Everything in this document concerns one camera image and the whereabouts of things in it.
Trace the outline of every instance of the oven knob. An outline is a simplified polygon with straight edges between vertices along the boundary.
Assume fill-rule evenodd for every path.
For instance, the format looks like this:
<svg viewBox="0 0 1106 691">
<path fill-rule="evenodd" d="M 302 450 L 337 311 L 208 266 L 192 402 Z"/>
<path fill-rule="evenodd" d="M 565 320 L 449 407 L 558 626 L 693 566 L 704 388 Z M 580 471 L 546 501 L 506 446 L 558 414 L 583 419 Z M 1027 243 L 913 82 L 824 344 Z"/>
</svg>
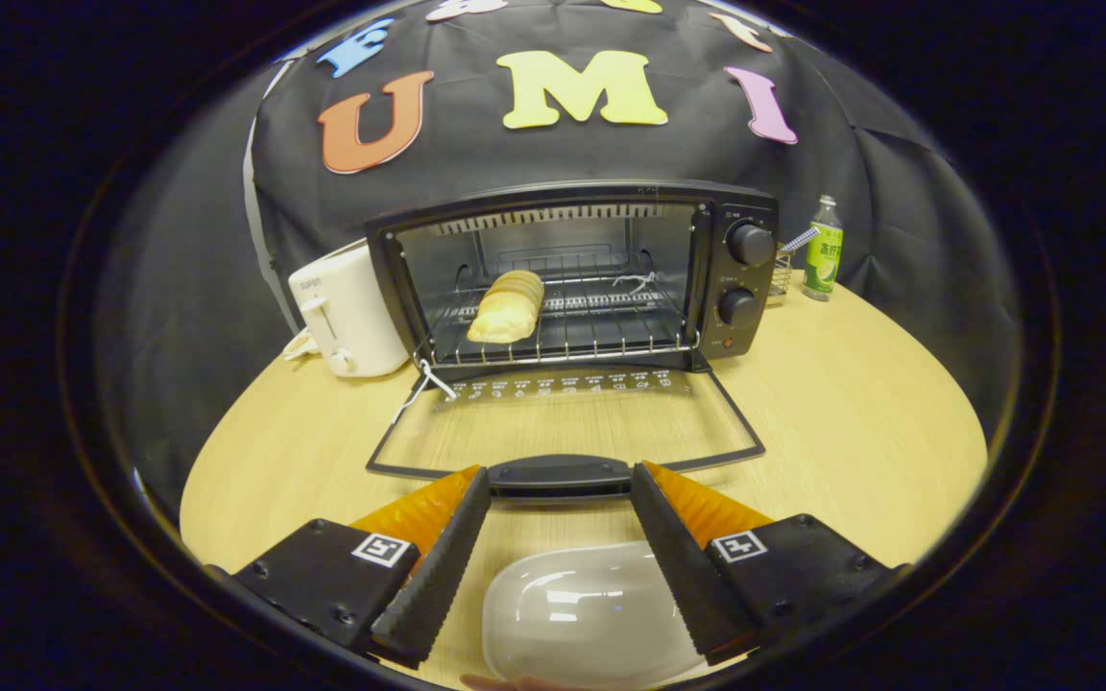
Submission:
<svg viewBox="0 0 1106 691">
<path fill-rule="evenodd" d="M 775 258 L 775 239 L 769 230 L 741 222 L 728 231 L 728 253 L 742 264 L 761 265 Z"/>
<path fill-rule="evenodd" d="M 745 328 L 759 323 L 762 315 L 762 305 L 759 299 L 753 296 L 749 290 L 738 287 L 730 290 L 719 302 L 719 318 L 726 324 L 738 328 Z"/>
</svg>

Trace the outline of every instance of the wire basket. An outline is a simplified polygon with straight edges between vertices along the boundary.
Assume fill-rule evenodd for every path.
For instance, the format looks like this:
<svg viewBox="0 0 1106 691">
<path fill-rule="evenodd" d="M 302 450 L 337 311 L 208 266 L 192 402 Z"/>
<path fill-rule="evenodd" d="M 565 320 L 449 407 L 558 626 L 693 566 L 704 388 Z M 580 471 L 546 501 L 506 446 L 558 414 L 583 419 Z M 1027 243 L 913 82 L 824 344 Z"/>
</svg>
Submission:
<svg viewBox="0 0 1106 691">
<path fill-rule="evenodd" d="M 775 270 L 771 275 L 771 292 L 768 293 L 768 306 L 782 305 L 791 290 L 791 252 L 779 250 L 775 253 Z"/>
</svg>

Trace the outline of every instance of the black cloth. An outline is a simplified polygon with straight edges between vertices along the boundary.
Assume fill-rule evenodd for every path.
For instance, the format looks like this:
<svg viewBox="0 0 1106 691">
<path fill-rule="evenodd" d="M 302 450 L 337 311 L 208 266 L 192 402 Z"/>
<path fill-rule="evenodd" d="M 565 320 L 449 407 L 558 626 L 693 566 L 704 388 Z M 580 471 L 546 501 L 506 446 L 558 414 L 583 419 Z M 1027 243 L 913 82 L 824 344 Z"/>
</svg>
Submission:
<svg viewBox="0 0 1106 691">
<path fill-rule="evenodd" d="M 250 123 L 278 66 L 211 105 L 124 210 L 95 317 L 105 420 L 171 516 L 194 459 L 291 338 L 242 200 Z"/>
<path fill-rule="evenodd" d="M 106 411 L 159 498 L 177 506 L 216 421 L 290 337 L 242 210 L 241 154 L 255 111 L 255 188 L 285 290 L 298 268 L 359 239 L 372 216 L 501 187 L 584 178 L 752 187 L 780 200 L 786 237 L 806 229 L 817 197 L 831 193 L 844 224 L 842 283 L 933 352 L 992 438 L 1020 357 L 1016 297 L 1000 235 L 948 153 L 811 44 L 760 30 L 774 49 L 760 53 L 709 15 L 719 10 L 661 3 L 661 14 L 644 14 L 597 0 L 513 0 L 437 25 L 425 20 L 429 4 L 413 6 L 386 14 L 396 21 L 385 48 L 342 77 L 316 59 L 368 22 L 294 62 L 262 104 L 271 70 L 194 123 L 127 214 L 97 314 Z M 562 113 L 550 127 L 503 127 L 513 88 L 498 57 L 550 51 L 583 70 L 607 49 L 649 57 L 646 77 L 667 124 L 605 122 L 602 96 L 588 122 Z M 772 80 L 799 144 L 750 133 L 745 95 L 724 66 Z M 419 70 L 435 76 L 413 145 L 355 175 L 326 170 L 319 114 L 369 93 L 361 139 L 377 139 L 392 122 L 383 85 Z"/>
</svg>

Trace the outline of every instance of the finger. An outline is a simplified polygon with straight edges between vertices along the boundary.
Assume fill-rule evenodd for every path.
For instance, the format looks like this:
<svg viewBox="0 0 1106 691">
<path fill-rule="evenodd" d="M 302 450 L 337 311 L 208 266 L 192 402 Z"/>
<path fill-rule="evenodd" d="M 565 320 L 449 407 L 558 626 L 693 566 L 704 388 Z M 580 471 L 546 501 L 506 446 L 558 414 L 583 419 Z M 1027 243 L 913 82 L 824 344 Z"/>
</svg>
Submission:
<svg viewBox="0 0 1106 691">
<path fill-rule="evenodd" d="M 474 673 L 461 673 L 460 683 L 472 691 L 518 691 L 509 681 L 477 677 Z"/>
<path fill-rule="evenodd" d="M 536 677 L 520 677 L 514 680 L 514 691 L 589 691 L 588 688 L 562 687 Z"/>
</svg>

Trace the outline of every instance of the bread loaf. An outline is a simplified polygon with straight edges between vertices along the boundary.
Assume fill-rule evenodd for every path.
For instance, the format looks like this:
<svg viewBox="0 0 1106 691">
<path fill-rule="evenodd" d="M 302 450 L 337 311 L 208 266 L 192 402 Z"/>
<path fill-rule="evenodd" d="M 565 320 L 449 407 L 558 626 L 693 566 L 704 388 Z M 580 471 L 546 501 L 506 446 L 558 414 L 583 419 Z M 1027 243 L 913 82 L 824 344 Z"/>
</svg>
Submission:
<svg viewBox="0 0 1106 691">
<path fill-rule="evenodd" d="M 544 283 L 528 271 L 511 271 L 498 276 L 483 294 L 477 316 L 469 327 L 469 341 L 477 343 L 513 343 L 535 331 Z"/>
</svg>

